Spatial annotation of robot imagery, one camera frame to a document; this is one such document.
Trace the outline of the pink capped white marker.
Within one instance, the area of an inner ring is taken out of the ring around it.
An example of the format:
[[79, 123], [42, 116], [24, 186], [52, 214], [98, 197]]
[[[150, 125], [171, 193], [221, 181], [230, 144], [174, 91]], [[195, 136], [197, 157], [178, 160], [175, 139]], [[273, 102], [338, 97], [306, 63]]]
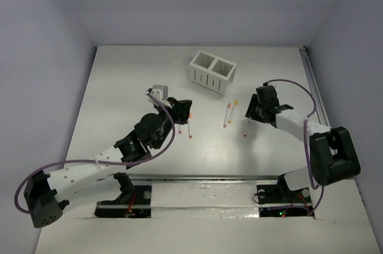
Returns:
[[243, 137], [247, 137], [249, 121], [250, 121], [249, 118], [246, 118], [246, 119], [245, 119], [245, 125], [244, 125]]

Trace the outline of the yellow capped white marker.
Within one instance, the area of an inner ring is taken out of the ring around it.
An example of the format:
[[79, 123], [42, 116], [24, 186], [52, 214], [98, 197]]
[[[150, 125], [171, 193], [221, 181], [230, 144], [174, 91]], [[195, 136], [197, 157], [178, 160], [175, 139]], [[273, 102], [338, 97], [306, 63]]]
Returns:
[[233, 106], [231, 108], [231, 112], [230, 112], [229, 119], [228, 119], [228, 124], [230, 124], [232, 122], [232, 119], [233, 119], [235, 110], [237, 108], [237, 105], [238, 105], [238, 101], [235, 100], [234, 103], [233, 103]]

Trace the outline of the salmon capped white marker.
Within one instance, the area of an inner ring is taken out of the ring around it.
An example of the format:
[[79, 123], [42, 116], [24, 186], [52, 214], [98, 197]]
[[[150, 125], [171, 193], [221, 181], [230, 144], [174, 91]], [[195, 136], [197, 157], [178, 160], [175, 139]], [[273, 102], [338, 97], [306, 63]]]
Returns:
[[231, 103], [228, 103], [227, 108], [226, 108], [226, 112], [225, 112], [223, 128], [227, 127], [227, 124], [228, 124], [228, 121], [229, 121], [230, 110], [231, 110]]

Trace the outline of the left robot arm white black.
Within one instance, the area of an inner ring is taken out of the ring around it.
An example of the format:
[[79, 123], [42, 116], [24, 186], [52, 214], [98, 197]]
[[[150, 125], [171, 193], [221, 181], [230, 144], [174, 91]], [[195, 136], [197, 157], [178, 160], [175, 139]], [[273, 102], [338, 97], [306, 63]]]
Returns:
[[159, 101], [149, 96], [156, 113], [148, 113], [134, 129], [92, 159], [63, 161], [63, 168], [47, 173], [43, 166], [19, 186], [34, 228], [46, 227], [74, 206], [72, 195], [89, 184], [113, 176], [111, 195], [119, 203], [130, 202], [134, 186], [127, 171], [164, 154], [175, 139], [176, 125], [188, 122], [192, 101], [170, 97]]

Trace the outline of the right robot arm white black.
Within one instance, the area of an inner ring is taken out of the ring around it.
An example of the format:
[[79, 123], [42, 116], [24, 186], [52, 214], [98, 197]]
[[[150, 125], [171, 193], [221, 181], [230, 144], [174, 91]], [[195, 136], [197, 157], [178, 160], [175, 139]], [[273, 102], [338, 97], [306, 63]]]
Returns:
[[292, 106], [280, 104], [272, 85], [252, 95], [245, 117], [272, 125], [304, 144], [308, 180], [312, 188], [331, 185], [360, 174], [361, 166], [349, 131], [310, 121]]

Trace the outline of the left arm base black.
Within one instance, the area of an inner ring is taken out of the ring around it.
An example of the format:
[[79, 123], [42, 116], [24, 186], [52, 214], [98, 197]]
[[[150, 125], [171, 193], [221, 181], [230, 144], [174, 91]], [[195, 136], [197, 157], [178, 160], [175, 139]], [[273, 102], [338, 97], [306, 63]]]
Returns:
[[120, 185], [120, 195], [114, 200], [97, 202], [94, 215], [97, 218], [150, 218], [152, 186], [135, 186], [126, 173], [113, 177]]

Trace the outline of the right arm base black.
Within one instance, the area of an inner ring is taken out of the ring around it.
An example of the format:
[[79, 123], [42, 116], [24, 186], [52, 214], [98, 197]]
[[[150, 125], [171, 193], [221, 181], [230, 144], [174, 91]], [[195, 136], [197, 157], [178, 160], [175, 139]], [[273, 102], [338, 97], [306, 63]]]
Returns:
[[258, 185], [252, 201], [260, 206], [261, 217], [313, 216], [309, 188], [291, 190], [285, 174], [275, 184]]

